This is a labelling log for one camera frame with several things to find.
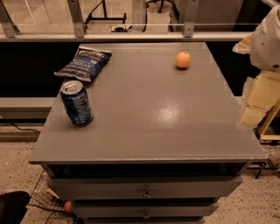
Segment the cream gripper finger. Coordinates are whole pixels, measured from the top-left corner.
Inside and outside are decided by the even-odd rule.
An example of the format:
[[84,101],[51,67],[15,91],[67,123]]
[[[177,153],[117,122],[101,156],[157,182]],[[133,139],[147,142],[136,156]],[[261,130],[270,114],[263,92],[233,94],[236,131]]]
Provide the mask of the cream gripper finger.
[[243,40],[235,44],[233,47],[233,52],[240,54],[250,54],[252,37],[253,34],[249,34]]
[[242,90],[239,122],[255,127],[280,98],[280,73],[261,71],[248,77]]

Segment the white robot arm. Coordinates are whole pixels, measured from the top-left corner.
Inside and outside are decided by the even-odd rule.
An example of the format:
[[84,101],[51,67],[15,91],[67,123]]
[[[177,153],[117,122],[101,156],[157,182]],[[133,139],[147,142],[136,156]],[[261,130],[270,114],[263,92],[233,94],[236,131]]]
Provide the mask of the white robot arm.
[[273,7],[263,21],[233,51],[248,54],[261,72],[249,84],[246,80],[239,123],[256,126],[280,98],[280,6]]

